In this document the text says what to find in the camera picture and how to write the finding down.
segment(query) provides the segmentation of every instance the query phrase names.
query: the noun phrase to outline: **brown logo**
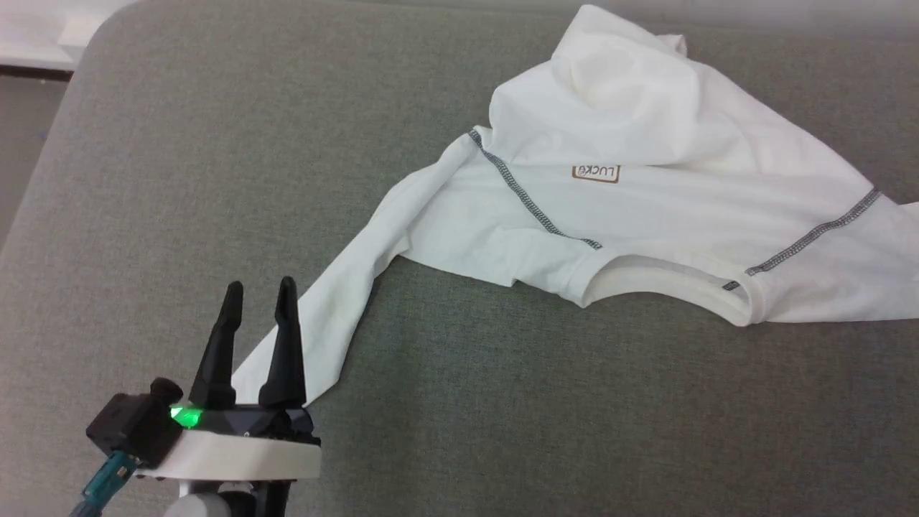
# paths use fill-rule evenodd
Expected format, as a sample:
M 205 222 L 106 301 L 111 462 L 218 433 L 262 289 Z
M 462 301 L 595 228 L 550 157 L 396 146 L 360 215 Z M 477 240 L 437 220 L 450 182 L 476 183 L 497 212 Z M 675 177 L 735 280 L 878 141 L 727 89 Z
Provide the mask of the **brown logo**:
M 602 181 L 604 183 L 619 183 L 620 166 L 574 166 L 572 167 L 572 178 L 590 179 L 591 181 Z

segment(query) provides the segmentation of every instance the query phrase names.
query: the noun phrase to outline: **white shirt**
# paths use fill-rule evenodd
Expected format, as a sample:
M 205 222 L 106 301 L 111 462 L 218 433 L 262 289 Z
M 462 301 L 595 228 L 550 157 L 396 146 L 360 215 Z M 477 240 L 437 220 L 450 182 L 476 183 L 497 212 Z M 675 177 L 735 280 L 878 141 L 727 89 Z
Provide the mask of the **white shirt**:
M 581 307 L 667 294 L 737 326 L 919 317 L 919 204 L 883 196 L 678 37 L 585 6 L 489 118 L 393 187 L 300 299 L 309 401 L 397 255 Z M 276 332 L 233 375 L 241 402 Z

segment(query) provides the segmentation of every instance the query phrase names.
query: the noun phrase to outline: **gray fabric surface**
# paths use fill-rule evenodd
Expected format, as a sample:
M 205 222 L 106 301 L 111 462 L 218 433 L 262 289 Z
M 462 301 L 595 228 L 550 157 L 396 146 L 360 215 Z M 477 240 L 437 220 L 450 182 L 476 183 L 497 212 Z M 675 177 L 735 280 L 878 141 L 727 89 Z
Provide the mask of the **gray fabric surface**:
M 0 249 L 66 83 L 0 76 Z
M 225 284 L 237 362 L 389 186 L 487 122 L 568 20 L 158 0 L 97 33 L 0 254 L 0 501 L 62 515 L 118 390 L 184 387 Z M 671 29 L 919 199 L 916 47 Z M 579 309 L 396 259 L 312 411 L 289 515 L 912 515 L 919 322 L 731 327 L 657 295 Z M 135 480 L 111 517 L 157 516 Z

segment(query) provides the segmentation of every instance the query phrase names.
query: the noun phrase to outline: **green light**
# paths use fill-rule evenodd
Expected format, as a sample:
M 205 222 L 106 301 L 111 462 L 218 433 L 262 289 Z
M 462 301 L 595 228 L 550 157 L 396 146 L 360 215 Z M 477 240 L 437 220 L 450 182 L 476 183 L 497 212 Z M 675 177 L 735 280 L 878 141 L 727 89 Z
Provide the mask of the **green light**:
M 192 429 L 198 425 L 198 421 L 201 420 L 201 413 L 203 409 L 195 408 L 170 408 L 169 414 L 172 415 L 173 420 L 178 422 L 178 424 L 185 429 Z

